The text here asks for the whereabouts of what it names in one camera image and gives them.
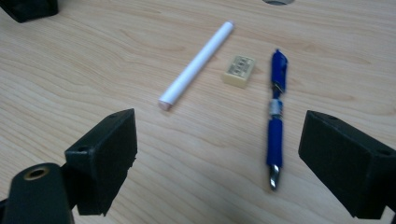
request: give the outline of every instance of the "wood grain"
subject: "wood grain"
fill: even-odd
[[[54,17],[0,12],[0,198],[14,175],[134,108],[138,154],[106,217],[77,223],[390,223],[352,218],[298,156],[306,110],[396,148],[396,2],[60,0]],[[235,30],[170,112],[160,95],[227,20]],[[288,57],[284,168],[264,165],[270,59]],[[222,83],[236,54],[247,87]]]

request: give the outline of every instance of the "beige eraser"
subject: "beige eraser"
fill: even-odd
[[[224,83],[245,88],[255,63],[252,58],[236,55],[221,79]]]

